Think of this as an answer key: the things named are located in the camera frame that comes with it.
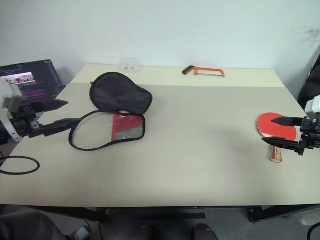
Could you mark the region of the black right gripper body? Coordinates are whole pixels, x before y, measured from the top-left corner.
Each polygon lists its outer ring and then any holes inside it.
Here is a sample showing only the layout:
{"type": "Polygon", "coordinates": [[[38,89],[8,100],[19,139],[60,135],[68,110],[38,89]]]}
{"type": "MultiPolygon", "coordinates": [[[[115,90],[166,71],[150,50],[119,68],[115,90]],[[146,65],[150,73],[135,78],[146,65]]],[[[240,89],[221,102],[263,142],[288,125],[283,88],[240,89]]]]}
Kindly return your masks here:
{"type": "Polygon", "coordinates": [[[297,153],[302,156],[305,149],[320,148],[320,117],[305,117],[300,125],[300,141],[297,153]]]}

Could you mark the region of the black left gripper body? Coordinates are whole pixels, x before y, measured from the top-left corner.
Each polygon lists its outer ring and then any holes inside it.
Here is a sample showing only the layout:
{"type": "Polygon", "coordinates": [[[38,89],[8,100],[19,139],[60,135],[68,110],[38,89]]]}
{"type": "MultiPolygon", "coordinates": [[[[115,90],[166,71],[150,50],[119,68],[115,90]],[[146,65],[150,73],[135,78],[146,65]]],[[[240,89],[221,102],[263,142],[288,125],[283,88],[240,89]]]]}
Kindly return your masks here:
{"type": "Polygon", "coordinates": [[[42,125],[38,123],[38,113],[45,112],[44,102],[22,104],[16,112],[12,112],[10,120],[21,137],[34,138],[43,135],[42,125]]]}

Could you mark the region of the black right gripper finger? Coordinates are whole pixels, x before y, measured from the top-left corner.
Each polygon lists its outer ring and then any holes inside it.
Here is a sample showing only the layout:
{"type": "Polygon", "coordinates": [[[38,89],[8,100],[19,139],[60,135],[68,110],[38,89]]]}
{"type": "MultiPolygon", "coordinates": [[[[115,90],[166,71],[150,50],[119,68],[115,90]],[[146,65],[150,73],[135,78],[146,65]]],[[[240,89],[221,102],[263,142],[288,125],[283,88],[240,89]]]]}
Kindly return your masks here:
{"type": "Polygon", "coordinates": [[[303,118],[300,117],[278,117],[275,119],[272,119],[271,122],[281,125],[281,126],[286,126],[286,127],[294,127],[294,126],[301,126],[303,122],[303,118]]]}
{"type": "Polygon", "coordinates": [[[280,137],[263,137],[262,140],[267,144],[277,148],[292,150],[295,152],[299,151],[299,143],[297,141],[286,140],[285,138],[280,137]]]}

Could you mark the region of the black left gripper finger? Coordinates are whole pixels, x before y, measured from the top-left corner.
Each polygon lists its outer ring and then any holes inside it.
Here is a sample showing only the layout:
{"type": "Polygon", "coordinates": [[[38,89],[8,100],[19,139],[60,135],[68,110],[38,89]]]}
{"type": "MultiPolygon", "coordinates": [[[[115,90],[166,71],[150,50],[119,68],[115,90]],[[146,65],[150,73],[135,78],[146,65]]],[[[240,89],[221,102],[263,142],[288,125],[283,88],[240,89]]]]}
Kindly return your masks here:
{"type": "Polygon", "coordinates": [[[50,112],[55,111],[63,106],[67,105],[68,102],[60,99],[52,99],[37,104],[37,112],[50,112]]]}
{"type": "Polygon", "coordinates": [[[73,127],[76,127],[82,120],[80,118],[65,118],[51,124],[42,125],[41,132],[45,137],[55,135],[73,127]]]}

